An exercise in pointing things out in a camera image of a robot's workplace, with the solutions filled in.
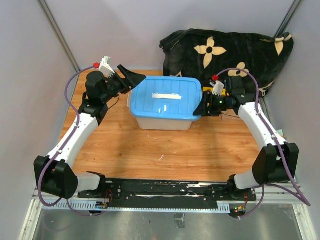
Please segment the blue plastic lid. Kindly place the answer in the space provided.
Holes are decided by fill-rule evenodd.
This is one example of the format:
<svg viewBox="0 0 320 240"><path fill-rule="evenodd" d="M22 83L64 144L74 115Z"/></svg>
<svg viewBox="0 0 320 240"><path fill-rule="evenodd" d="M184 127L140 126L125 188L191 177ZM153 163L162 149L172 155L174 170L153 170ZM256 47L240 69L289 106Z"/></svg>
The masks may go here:
<svg viewBox="0 0 320 240"><path fill-rule="evenodd" d="M147 76L131 91L130 112L136 118L198 121L194 111L203 97L195 78Z"/></svg>

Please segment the white plastic bin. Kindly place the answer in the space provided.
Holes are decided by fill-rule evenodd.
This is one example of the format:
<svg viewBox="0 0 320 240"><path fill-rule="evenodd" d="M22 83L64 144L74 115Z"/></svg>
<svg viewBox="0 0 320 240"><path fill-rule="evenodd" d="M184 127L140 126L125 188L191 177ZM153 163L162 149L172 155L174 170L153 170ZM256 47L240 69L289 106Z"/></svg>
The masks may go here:
<svg viewBox="0 0 320 240"><path fill-rule="evenodd" d="M127 100L130 113L143 130L188 130L200 119L193 116L201 97L177 93L131 93Z"/></svg>

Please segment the yellow test tube rack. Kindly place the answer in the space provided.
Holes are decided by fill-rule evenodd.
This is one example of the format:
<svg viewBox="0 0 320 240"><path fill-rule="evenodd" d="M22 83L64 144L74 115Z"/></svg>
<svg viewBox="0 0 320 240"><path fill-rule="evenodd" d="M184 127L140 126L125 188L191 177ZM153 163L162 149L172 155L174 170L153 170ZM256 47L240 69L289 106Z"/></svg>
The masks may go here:
<svg viewBox="0 0 320 240"><path fill-rule="evenodd" d="M211 93L218 93L218 94L220 94L221 96L228 96L229 94L226 92L226 89L224 88L224 89L222 89L221 91L219 90L219 91L214 91L214 88L213 87L203 87L202 88L202 91L203 92L207 92L207 91L209 91L209 92L211 92Z"/></svg>

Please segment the clear plastic tube rack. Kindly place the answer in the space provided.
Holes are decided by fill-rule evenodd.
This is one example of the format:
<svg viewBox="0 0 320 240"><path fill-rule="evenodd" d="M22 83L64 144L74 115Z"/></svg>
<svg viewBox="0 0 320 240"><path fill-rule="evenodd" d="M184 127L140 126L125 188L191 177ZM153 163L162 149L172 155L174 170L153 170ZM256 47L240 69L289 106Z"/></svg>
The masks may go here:
<svg viewBox="0 0 320 240"><path fill-rule="evenodd" d="M232 110L226 110L221 112L222 121L237 121L242 122L242 119Z"/></svg>

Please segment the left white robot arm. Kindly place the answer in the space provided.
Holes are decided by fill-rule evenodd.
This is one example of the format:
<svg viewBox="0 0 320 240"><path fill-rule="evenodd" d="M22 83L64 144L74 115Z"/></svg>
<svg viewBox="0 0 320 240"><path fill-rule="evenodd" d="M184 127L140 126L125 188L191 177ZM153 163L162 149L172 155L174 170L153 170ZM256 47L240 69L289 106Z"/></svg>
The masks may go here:
<svg viewBox="0 0 320 240"><path fill-rule="evenodd" d="M73 164L89 136L105 118L108 102L121 94L127 94L146 79L146 75L132 72L122 65L120 74L101 63L86 76L82 104L76 109L76 118L61 141L46 156L34 161L38 195L47 193L59 199L70 199L75 193L90 191L96 198L107 193L103 175L86 172L76 175Z"/></svg>

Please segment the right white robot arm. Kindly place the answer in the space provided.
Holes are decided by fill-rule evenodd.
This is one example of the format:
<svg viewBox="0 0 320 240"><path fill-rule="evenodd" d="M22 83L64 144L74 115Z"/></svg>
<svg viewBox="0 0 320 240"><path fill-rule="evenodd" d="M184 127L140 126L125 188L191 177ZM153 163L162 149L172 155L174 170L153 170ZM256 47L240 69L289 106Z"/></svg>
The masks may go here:
<svg viewBox="0 0 320 240"><path fill-rule="evenodd" d="M229 177L227 196L238 200L251 188L284 183L293 178L299 148L295 143L288 143L273 128L258 103L259 95L247 93L239 76L227 77L224 82L214 76L210 85L213 90L203 92L194 116L218 117L224 111L233 110L249 128L260 149L251 170Z"/></svg>

